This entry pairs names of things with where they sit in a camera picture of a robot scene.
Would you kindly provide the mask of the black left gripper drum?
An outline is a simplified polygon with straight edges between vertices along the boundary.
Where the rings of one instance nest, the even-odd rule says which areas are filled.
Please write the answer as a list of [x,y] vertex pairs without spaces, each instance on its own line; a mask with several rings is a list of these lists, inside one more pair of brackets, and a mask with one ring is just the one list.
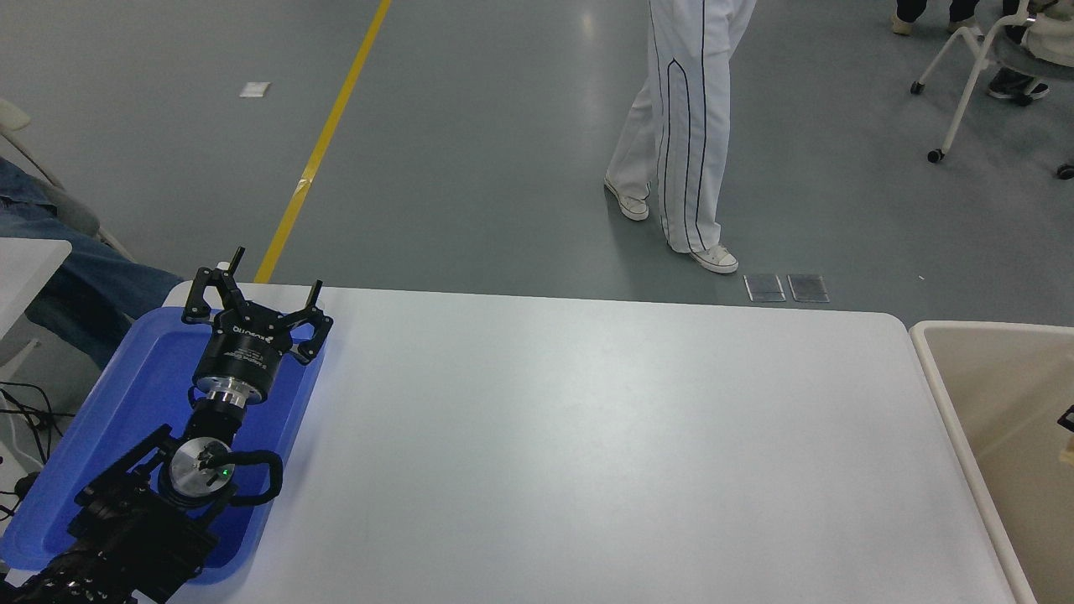
[[211,341],[193,372],[193,385],[207,393],[211,383],[227,379],[246,383],[253,392],[268,396],[279,375],[284,354],[291,351],[293,337],[280,326],[271,326],[275,317],[250,314],[250,322],[241,312],[218,312],[212,317]]

